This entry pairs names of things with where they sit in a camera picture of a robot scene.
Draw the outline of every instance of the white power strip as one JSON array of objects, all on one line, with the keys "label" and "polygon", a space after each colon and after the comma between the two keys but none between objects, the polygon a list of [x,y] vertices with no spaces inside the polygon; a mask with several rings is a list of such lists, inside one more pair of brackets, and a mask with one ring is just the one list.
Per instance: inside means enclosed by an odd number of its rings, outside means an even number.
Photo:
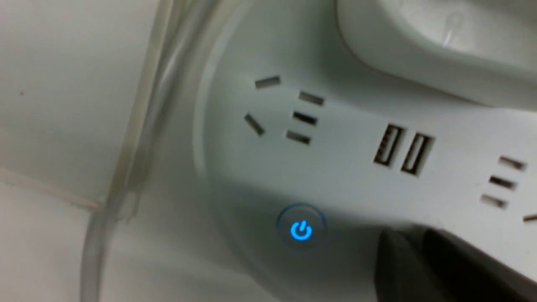
[{"label": "white power strip", "polygon": [[[210,205],[237,256],[281,300],[375,301],[386,225],[444,228],[537,279],[537,114],[364,66],[325,0],[242,3],[198,92],[193,148]],[[295,204],[325,223],[308,249],[278,229]],[[306,232],[296,222],[291,233]]]}]

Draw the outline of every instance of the power button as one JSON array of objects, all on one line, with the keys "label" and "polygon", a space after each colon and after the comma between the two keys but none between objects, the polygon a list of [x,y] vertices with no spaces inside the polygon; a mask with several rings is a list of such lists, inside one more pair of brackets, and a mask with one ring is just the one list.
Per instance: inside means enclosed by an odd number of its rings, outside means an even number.
[{"label": "power button", "polygon": [[286,245],[306,249],[322,241],[326,233],[326,222],[324,216],[314,207],[292,205],[280,213],[276,229]]}]

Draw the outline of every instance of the transparent tube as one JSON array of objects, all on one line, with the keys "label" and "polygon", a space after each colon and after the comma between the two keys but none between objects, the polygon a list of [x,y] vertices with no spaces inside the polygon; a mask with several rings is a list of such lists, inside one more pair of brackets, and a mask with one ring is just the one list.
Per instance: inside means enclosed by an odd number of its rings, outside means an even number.
[{"label": "transparent tube", "polygon": [[128,195],[135,194],[139,200],[144,171],[148,154],[153,142],[156,122],[166,104],[170,101],[170,92],[181,76],[182,66],[191,45],[200,33],[205,21],[213,11],[217,0],[196,0],[188,9],[167,51],[157,75],[155,88],[149,102],[146,119],[143,124],[133,166],[128,174],[127,182],[116,193],[109,196],[105,207],[91,215],[82,251],[80,275],[80,301],[99,302],[100,286],[109,251],[111,239],[118,215]]}]

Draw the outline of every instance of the outlet slot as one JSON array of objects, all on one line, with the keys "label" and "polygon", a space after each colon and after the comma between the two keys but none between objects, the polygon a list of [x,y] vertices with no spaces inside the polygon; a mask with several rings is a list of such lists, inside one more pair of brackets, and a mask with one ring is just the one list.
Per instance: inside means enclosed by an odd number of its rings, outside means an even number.
[{"label": "outlet slot", "polygon": [[526,164],[525,163],[510,159],[510,158],[505,157],[505,156],[500,156],[500,158],[498,159],[498,163],[503,165],[503,166],[515,169],[515,170],[519,170],[519,171],[526,170]]},{"label": "outlet slot", "polygon": [[434,138],[425,134],[416,133],[407,156],[404,159],[401,171],[415,176],[419,176],[422,171],[427,156],[431,151]]},{"label": "outlet slot", "polygon": [[322,106],[324,104],[324,98],[314,96],[304,91],[300,91],[299,99],[317,106]]},{"label": "outlet slot", "polygon": [[312,126],[317,125],[317,118],[314,118],[304,113],[293,111],[293,119],[299,120],[306,124],[310,124]]},{"label": "outlet slot", "polygon": [[285,137],[287,139],[294,140],[299,143],[303,143],[304,145],[309,145],[309,143],[311,142],[311,137],[293,132],[291,130],[287,130]]},{"label": "outlet slot", "polygon": [[499,208],[507,207],[507,202],[505,200],[501,200],[486,194],[481,195],[481,202]]},{"label": "outlet slot", "polygon": [[524,222],[535,222],[537,221],[537,214],[533,214],[533,215],[526,215],[522,218],[522,220]]},{"label": "outlet slot", "polygon": [[281,84],[279,76],[272,76],[256,81],[256,89],[268,88]]},{"label": "outlet slot", "polygon": [[404,128],[392,124],[388,125],[373,161],[383,166],[391,167],[395,152],[403,137],[403,132]]},{"label": "outlet slot", "polygon": [[500,178],[500,177],[495,176],[495,175],[492,175],[490,177],[489,183],[499,185],[499,186],[502,186],[502,187],[504,187],[506,189],[513,190],[513,191],[517,187],[516,182],[511,182],[511,181],[508,181],[506,179]]},{"label": "outlet slot", "polygon": [[251,116],[249,113],[244,116],[244,120],[246,121],[246,123],[248,123],[248,125],[250,125],[250,127],[252,127],[252,129],[257,133],[258,136],[261,136],[265,133],[263,127],[261,127],[261,125],[256,121],[256,119],[253,118],[253,116]]}]

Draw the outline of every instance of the power symbol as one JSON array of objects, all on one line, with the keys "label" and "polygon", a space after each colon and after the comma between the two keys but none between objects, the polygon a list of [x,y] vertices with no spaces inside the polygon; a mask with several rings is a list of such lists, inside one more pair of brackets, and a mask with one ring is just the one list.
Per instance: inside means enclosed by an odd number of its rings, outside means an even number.
[{"label": "power symbol", "polygon": [[307,224],[308,223],[305,220],[302,220],[302,222],[293,223],[293,225],[291,226],[291,236],[299,241],[304,241],[310,238],[311,234],[313,233],[313,230]]}]

